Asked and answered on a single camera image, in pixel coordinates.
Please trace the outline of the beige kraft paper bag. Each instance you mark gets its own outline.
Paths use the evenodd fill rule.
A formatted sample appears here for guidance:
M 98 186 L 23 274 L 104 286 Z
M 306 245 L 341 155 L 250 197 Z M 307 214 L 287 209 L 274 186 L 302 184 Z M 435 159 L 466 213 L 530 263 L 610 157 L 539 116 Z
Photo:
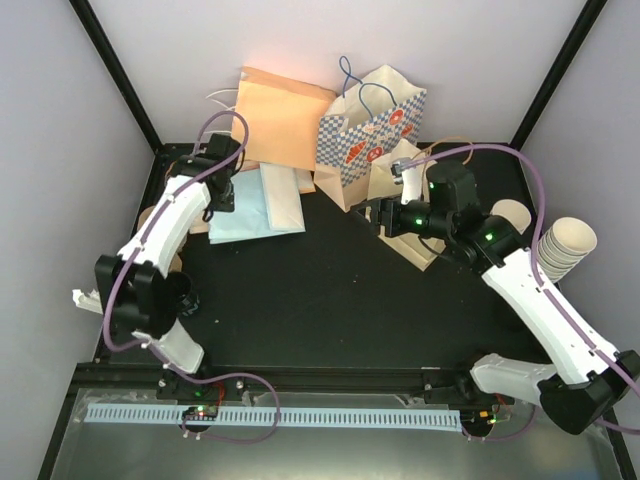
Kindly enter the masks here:
M 426 183 L 426 170 L 435 164 L 433 160 L 417 168 L 401 174 L 396 180 L 392 174 L 392 165 L 401 160 L 415 160 L 425 158 L 435 153 L 437 146 L 445 143 L 458 142 L 471 144 L 463 137 L 446 137 L 440 139 L 424 149 L 419 149 L 406 139 L 402 139 L 389 153 L 373 160 L 370 168 L 367 199 L 400 197 L 400 201 L 381 201 L 383 210 L 380 213 L 381 226 L 379 239 L 393 249 L 413 266 L 424 272 L 429 265 L 443 253 L 443 240 L 424 240 L 414 230 L 416 211 L 407 211 L 405 207 L 411 200 L 429 201 Z

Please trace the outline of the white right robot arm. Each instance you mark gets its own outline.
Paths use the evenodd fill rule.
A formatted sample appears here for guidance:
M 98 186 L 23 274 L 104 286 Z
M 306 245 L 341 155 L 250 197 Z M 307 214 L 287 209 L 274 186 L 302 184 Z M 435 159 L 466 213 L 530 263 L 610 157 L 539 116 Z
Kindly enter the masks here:
M 479 402 L 500 394 L 540 407 L 562 430 L 577 435 L 636 388 L 639 356 L 621 352 L 592 329 L 548 279 L 505 218 L 482 210 L 476 180 L 458 163 L 403 180 L 401 194 L 354 206 L 388 238 L 415 234 L 444 241 L 454 262 L 494 290 L 535 336 L 550 361 L 537 364 L 487 354 L 454 379 L 457 396 Z

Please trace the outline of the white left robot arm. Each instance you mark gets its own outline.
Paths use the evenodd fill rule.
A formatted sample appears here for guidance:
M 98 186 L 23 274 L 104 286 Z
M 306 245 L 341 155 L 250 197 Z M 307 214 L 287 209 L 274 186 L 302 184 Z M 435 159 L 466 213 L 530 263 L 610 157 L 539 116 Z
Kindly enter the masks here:
M 197 311 L 198 295 L 190 278 L 171 264 L 193 225 L 207 224 L 216 212 L 233 212 L 232 177 L 243 151 L 243 144 L 215 134 L 206 147 L 181 156 L 139 231 L 116 255 L 103 255 L 95 264 L 105 344 L 117 352 L 113 328 L 130 332 L 134 345 L 152 349 L 167 367 L 182 371 L 179 386 L 193 399 L 213 391 L 215 376 L 202 366 L 204 349 L 182 324 Z

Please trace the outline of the flat brown paper bags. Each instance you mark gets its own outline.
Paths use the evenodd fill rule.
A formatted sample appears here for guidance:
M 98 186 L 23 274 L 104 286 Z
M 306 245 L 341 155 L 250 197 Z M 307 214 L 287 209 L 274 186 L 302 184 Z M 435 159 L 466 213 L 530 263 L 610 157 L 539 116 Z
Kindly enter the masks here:
M 150 262 L 162 273 L 167 273 L 170 263 L 181 249 L 182 241 L 196 228 L 206 225 L 208 234 L 210 221 L 203 221 L 204 208 L 210 200 L 205 180 L 212 175 L 231 179 L 235 172 L 236 157 L 211 160 L 202 156 L 182 156 L 171 171 L 171 178 L 165 186 L 159 203 L 151 216 L 118 254 L 123 260 L 136 264 Z M 312 180 L 303 180 L 297 175 L 300 195 L 308 191 Z

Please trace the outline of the light blue paper bag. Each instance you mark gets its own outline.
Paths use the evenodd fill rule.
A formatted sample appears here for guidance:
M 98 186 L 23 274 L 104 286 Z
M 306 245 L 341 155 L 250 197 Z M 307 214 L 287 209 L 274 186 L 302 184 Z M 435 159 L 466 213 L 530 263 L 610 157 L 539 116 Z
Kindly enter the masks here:
M 261 164 L 234 177 L 235 210 L 215 213 L 212 245 L 306 231 L 297 175 L 293 168 Z

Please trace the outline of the blue checkered paper bag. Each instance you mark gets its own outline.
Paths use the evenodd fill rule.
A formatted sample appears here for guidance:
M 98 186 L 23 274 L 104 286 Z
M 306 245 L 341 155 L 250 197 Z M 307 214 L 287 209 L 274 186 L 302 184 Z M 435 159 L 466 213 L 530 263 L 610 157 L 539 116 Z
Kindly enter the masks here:
M 342 91 L 319 121 L 313 180 L 343 211 L 367 198 L 371 164 L 418 140 L 427 90 L 389 65 L 360 78 L 346 56 Z

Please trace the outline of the short white cup stack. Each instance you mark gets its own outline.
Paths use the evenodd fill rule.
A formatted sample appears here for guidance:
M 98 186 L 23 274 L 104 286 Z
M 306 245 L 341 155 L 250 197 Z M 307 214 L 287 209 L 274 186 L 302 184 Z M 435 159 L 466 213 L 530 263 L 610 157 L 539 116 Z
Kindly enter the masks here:
M 529 209 L 521 202 L 513 199 L 497 201 L 492 206 L 490 213 L 508 220 L 520 234 L 527 230 L 532 221 Z

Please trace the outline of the orange paper bag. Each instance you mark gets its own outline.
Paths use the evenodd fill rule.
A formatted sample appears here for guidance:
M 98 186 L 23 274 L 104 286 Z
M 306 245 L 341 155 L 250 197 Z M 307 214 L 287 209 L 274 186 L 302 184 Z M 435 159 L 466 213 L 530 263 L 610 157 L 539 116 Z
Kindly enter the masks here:
M 313 171 L 319 122 L 335 99 L 332 90 L 243 68 L 235 111 L 249 127 L 246 158 Z

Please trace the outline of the black cup with white print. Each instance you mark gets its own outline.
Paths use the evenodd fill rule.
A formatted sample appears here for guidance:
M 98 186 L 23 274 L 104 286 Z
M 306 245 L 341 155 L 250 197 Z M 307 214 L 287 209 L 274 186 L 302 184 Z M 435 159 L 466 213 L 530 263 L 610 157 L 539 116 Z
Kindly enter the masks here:
M 199 296 L 191 278 L 183 272 L 170 272 L 167 280 L 171 285 L 177 315 L 180 318 L 193 316 L 199 309 Z

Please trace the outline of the tall white cup stack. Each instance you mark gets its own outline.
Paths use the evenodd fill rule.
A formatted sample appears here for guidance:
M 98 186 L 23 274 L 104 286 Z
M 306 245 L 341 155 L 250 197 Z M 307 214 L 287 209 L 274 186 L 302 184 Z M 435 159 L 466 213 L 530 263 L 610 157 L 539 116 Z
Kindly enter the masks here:
M 574 217 L 556 220 L 537 243 L 538 264 L 548 279 L 557 283 L 597 246 L 595 231 Z

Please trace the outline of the black frame post right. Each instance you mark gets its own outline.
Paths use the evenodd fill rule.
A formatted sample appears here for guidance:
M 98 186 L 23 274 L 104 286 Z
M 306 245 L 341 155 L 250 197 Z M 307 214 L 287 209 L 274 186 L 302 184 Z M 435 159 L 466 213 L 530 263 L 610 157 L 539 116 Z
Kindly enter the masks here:
M 607 3 L 607 0 L 588 0 L 584 3 L 512 137 L 509 143 L 511 148 L 520 150 L 525 145 Z

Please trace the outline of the black frame post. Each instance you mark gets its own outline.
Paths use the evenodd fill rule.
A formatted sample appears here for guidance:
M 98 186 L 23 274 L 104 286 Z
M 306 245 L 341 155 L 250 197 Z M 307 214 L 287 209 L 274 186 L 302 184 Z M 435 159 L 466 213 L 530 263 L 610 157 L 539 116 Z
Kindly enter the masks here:
M 588 0 L 584 3 L 512 137 L 509 143 L 511 148 L 520 150 L 525 145 L 607 3 L 607 0 Z
M 151 150 L 157 153 L 162 148 L 163 143 L 91 3 L 88 0 L 70 0 L 69 4 L 125 101 L 146 142 Z

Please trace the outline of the black frame post left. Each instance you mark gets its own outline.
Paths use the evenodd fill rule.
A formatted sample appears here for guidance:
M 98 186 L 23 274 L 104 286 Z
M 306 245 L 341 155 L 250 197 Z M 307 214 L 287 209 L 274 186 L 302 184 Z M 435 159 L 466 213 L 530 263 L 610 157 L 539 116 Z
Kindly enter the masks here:
M 162 148 L 163 143 L 91 3 L 88 0 L 70 0 L 69 4 L 125 101 L 146 142 L 151 150 L 157 153 Z

